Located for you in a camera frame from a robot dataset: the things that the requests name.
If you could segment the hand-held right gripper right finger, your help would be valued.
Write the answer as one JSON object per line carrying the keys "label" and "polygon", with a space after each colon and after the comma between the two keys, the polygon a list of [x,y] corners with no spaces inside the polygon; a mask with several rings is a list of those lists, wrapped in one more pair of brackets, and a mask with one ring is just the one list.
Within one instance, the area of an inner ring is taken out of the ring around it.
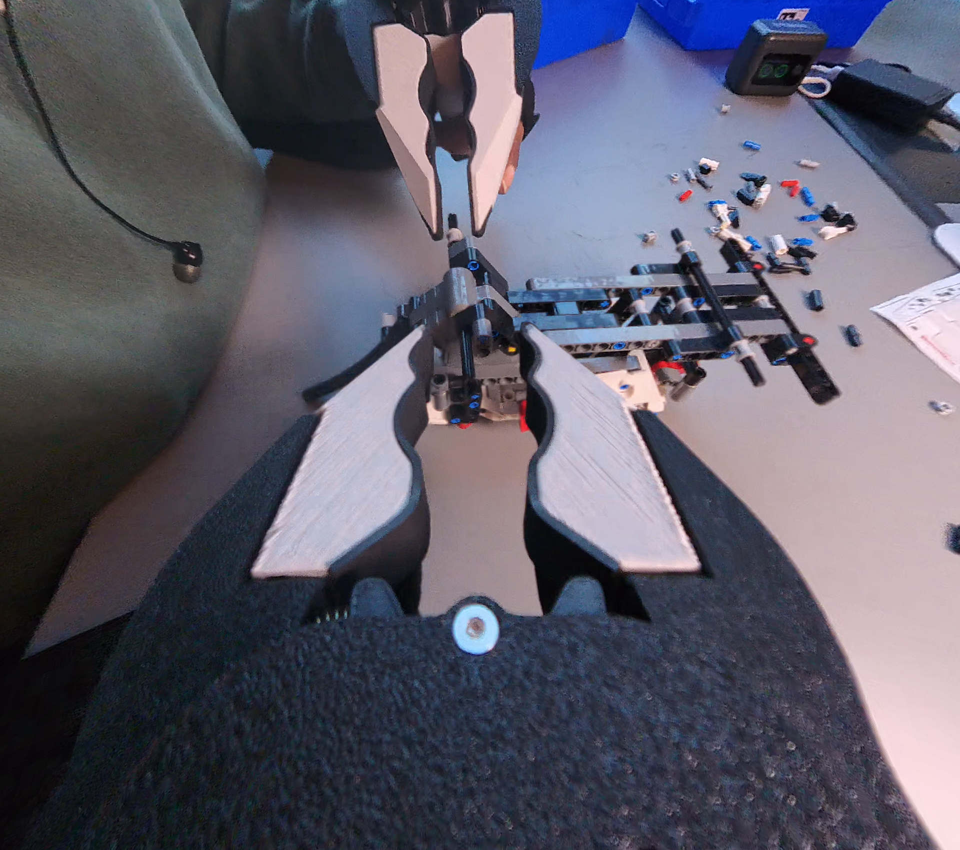
{"label": "hand-held right gripper right finger", "polygon": [[532,324],[521,329],[527,422],[537,450],[528,477],[534,513],[622,575],[702,569],[651,453],[623,402]]}

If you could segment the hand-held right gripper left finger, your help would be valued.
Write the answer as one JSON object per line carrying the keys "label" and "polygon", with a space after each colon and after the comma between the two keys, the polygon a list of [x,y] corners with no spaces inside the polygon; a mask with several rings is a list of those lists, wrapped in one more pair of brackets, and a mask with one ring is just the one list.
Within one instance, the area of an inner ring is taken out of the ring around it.
{"label": "hand-held right gripper left finger", "polygon": [[406,580],[429,544],[415,445],[427,424],[434,345],[411,331],[342,388],[318,423],[266,532],[258,580]]}

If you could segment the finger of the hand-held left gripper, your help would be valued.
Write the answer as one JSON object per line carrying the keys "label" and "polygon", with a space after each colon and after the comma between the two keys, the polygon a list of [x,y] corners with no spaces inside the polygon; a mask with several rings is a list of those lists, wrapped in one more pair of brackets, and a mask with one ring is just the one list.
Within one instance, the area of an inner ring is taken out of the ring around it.
{"label": "finger of the hand-held left gripper", "polygon": [[378,123],[414,205],[435,241],[443,235],[431,104],[436,72],[425,36],[402,24],[372,28]]}
{"label": "finger of the hand-held left gripper", "polygon": [[472,141],[466,179],[475,237],[486,230],[521,124],[514,35],[513,14],[497,11],[485,13],[461,36],[462,63],[470,89],[464,109]]}

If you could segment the toy truck chassis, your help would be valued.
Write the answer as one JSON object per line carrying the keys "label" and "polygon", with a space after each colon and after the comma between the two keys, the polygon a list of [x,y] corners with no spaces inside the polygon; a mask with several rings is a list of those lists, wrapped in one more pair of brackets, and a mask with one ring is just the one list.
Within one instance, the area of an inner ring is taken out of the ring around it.
{"label": "toy truck chassis", "polygon": [[[475,293],[454,290],[448,269],[427,292],[383,318],[378,344],[341,373],[306,388],[318,406],[352,382],[417,328],[434,341],[427,412],[433,424],[460,428],[479,419],[517,420],[525,427],[527,385],[521,371],[522,325],[532,324],[617,393],[628,408],[662,412],[700,386],[707,362],[736,361],[755,387],[764,376],[754,351],[785,365],[812,401],[841,395],[815,353],[817,339],[802,331],[771,289],[766,273],[744,268],[710,275],[678,230],[674,264],[639,264],[627,275],[532,278],[523,289],[506,279],[463,233],[471,247],[459,274],[475,278]],[[462,377],[457,314],[473,304],[474,378]]]}

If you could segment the grey desk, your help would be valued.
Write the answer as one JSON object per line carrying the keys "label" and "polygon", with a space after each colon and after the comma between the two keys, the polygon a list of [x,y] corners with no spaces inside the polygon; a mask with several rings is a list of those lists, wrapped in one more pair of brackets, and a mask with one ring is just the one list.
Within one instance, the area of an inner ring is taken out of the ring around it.
{"label": "grey desk", "polygon": [[538,617],[253,578],[301,417],[129,619],[25,847],[934,848],[784,550],[631,415],[702,569],[613,572],[527,484]]}

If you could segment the person's left hand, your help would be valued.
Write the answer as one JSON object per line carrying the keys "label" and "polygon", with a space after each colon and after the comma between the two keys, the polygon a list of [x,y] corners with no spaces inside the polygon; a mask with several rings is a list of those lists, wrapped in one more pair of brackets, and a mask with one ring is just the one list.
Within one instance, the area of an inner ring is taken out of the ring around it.
{"label": "person's left hand", "polygon": [[516,176],[520,162],[520,152],[522,147],[522,142],[524,140],[525,131],[522,121],[518,122],[516,130],[514,132],[514,137],[512,138],[510,151],[507,159],[507,164],[503,172],[501,182],[498,188],[498,194],[500,196],[505,195],[511,188],[511,185]]}

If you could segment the pile of small toy parts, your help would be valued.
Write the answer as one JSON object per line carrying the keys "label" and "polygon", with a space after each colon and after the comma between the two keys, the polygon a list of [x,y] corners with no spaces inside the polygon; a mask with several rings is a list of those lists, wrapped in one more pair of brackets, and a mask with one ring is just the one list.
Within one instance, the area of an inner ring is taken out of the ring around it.
{"label": "pile of small toy parts", "polygon": [[664,175],[678,222],[706,239],[731,269],[810,277],[819,244],[854,232],[856,219],[820,206],[798,177],[706,155]]}

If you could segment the person's torso green sweatshirt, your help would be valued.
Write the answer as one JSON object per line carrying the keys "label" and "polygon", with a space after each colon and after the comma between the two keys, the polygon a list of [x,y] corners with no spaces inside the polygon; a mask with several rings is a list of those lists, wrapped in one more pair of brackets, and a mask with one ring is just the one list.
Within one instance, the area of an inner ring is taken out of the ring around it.
{"label": "person's torso green sweatshirt", "polygon": [[92,518],[169,442],[224,346],[265,202],[179,0],[11,0],[74,170],[201,245],[199,280],[56,161],[2,18],[2,656],[32,636]]}

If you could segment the black box device green display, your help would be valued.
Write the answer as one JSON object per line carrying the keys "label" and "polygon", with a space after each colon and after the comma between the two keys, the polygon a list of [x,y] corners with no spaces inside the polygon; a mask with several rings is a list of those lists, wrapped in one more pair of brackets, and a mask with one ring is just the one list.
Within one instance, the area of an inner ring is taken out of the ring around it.
{"label": "black box device green display", "polygon": [[726,88],[738,96],[782,97],[797,91],[828,34],[806,19],[757,19],[726,68]]}

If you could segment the white sticker sheet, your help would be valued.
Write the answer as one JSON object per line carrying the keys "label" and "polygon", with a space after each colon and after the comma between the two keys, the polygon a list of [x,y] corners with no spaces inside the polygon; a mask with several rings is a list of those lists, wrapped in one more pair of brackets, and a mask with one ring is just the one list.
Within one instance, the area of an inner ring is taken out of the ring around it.
{"label": "white sticker sheet", "polygon": [[958,273],[870,310],[894,326],[947,376],[959,381]]}

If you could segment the black power adapter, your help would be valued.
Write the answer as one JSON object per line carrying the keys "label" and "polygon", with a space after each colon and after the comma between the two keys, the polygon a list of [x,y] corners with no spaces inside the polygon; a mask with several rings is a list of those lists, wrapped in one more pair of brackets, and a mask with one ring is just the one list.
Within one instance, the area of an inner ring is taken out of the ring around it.
{"label": "black power adapter", "polygon": [[959,129],[948,109],[954,90],[902,66],[864,59],[841,68],[831,82],[826,101],[876,124],[904,134],[930,122]]}

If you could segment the black wired earphone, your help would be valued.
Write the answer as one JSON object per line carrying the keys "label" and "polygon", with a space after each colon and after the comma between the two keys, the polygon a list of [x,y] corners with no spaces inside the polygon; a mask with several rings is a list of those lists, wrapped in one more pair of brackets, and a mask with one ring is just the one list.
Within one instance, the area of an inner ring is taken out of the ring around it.
{"label": "black wired earphone", "polygon": [[122,226],[127,232],[132,233],[139,239],[149,244],[160,246],[166,249],[171,254],[173,274],[177,281],[185,284],[196,283],[201,277],[205,260],[202,246],[199,243],[162,239],[161,237],[136,226],[122,217],[119,213],[115,212],[114,209],[110,208],[99,196],[96,196],[90,187],[83,182],[78,173],[74,170],[61,144],[61,141],[57,136],[54,124],[52,123],[47,109],[43,103],[40,91],[37,88],[27,59],[22,51],[17,34],[16,23],[13,17],[11,3],[12,0],[3,1],[4,9],[2,10],[2,18],[4,21],[6,41],[8,42],[8,46],[13,56],[14,63],[16,64],[19,76],[23,81],[36,112],[38,113],[50,146],[53,149],[55,160],[63,168],[70,181],[84,196],[86,196],[87,199],[94,204],[97,209],[106,214],[115,223]]}

